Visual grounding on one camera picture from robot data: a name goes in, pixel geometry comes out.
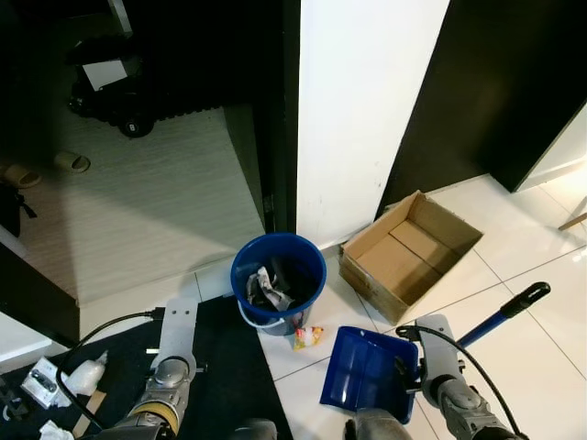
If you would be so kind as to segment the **black floor mat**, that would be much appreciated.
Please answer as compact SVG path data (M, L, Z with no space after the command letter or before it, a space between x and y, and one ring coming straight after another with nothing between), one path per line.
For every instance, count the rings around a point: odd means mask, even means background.
M142 397L154 360L146 351L161 340L159 320L130 319L129 325L120 334L102 332L71 356L50 358L50 363L73 370L85 360L106 355L105 372L97 385L105 398L96 411L105 428L129 415ZM179 433L165 440L230 440L235 429L253 420L275 424L276 440L294 440L259 332L239 317L235 301L210 299L198 305L193 350L201 372L190 386Z

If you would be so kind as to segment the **wooden chair legs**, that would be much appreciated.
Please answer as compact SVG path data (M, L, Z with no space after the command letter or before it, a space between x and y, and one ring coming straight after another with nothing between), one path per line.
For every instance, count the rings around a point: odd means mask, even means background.
M570 230L572 227L578 226L579 223L586 221L586 218L587 218L587 213L586 213L586 211L584 211L584 213L578 214L578 216L573 217L572 219L570 219L570 221L567 221L566 223L561 224L561 226L559 226L559 230L560 231Z

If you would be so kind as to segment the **dark brown door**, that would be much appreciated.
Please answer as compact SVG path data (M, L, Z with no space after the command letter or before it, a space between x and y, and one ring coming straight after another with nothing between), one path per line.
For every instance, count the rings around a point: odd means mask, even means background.
M382 194L516 192L586 101L587 0L451 0Z

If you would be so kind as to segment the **open brown cardboard box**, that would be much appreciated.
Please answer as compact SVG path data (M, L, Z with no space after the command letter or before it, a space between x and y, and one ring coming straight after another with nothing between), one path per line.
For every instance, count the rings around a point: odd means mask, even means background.
M341 247L339 275L382 317L400 324L483 233L416 190Z

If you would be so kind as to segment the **blue plastic bucket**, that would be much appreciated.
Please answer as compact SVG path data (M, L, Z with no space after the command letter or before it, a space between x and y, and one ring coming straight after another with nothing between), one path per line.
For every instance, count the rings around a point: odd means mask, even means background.
M275 285L293 298L284 312L273 312L247 303L246 281L258 267L268 269ZM293 232L270 232L241 247L229 268L229 285L238 302L238 313L261 334L290 336L306 327L311 306L326 286L326 260L310 240Z

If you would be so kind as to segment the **grey right robot leg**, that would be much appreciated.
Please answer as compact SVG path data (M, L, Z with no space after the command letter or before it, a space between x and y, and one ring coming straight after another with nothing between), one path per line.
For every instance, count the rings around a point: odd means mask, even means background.
M344 428L344 440L414 440L397 419L382 408L360 408Z

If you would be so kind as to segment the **yellow red snack wrapper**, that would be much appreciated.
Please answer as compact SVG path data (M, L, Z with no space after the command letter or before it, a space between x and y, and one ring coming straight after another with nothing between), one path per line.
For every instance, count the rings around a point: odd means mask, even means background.
M320 326L297 328L297 330L293 332L293 351L315 347L319 344L324 332L326 332L326 330Z

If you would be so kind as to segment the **crumpled grey paper trash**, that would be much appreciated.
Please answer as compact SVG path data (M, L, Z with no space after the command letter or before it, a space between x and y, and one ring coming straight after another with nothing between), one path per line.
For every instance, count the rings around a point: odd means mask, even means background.
M294 299L275 285L265 267L256 268L248 277L246 299L248 304L273 312L284 312L294 304Z

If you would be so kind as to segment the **black wheeled chair base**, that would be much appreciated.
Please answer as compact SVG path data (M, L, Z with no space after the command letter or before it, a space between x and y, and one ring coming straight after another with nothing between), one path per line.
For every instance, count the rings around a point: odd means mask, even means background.
M83 64L113 59L126 64L128 77L93 91L85 80ZM141 55L132 37L85 38L67 51L64 62L75 68L77 76L67 101L72 113L109 123L127 138L142 138L150 133L155 123L150 110L150 88L143 83Z

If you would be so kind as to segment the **white paper sheet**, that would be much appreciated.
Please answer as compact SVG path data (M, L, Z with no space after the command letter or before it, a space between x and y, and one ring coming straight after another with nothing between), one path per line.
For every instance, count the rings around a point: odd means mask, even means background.
M93 91L100 91L105 85L117 83L128 77L126 64L121 59L85 63L83 74Z

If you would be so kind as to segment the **beige slipper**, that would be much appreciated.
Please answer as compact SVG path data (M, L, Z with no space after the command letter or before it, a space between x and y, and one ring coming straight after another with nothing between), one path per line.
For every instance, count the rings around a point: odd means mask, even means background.
M92 165L91 159L88 159L87 156L68 150L56 152L53 163L60 171L69 171L71 173L86 172Z
M0 182L22 190L37 187L42 182L42 176L22 165L0 163Z

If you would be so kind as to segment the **clear white plastic bag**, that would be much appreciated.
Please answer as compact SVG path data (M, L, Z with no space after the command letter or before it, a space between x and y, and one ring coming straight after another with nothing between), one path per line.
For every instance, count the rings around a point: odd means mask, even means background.
M108 352L102 352L96 359L85 360L72 374L63 374L64 386L76 397L92 397L105 374Z

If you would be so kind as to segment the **black low cabinet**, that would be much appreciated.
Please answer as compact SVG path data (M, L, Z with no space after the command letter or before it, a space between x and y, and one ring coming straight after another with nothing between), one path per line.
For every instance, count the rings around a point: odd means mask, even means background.
M64 347L80 341L76 299L1 243L0 312Z

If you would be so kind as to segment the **white small packet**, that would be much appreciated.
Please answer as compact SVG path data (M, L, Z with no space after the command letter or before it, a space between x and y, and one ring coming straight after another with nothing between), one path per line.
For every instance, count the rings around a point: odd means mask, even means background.
M21 382L21 390L42 408L59 406L61 389L56 382L56 373L58 373L56 366L46 357L42 357L32 366L24 381Z

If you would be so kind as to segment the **blue long-handled dustpan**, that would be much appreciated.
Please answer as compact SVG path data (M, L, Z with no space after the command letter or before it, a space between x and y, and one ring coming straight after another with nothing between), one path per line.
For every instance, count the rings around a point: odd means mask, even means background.
M548 282L534 282L460 338L453 335L453 327L449 324L451 335L462 347L459 369L467 384L490 403L491 410L503 424L511 427L515 423L519 434L515 416L504 402L503 394L469 348L508 319L539 302L550 291L552 288ZM425 397L422 378L422 344L415 323L395 328L394 336L344 326L328 360L319 401L355 413L360 408L382 408L398 422L410 422L415 396Z

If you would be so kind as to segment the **dark door frame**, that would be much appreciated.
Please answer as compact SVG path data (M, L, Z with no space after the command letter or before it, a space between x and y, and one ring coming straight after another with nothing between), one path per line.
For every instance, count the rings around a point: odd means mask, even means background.
M238 0L237 104L224 109L253 208L267 232L296 227L301 0Z

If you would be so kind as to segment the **black strapped bag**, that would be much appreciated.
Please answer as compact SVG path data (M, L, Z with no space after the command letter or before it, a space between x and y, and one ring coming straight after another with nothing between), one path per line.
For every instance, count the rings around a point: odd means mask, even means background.
M34 219L38 215L26 202L24 194L17 188L0 181L0 226L18 237L21 234L21 219Z

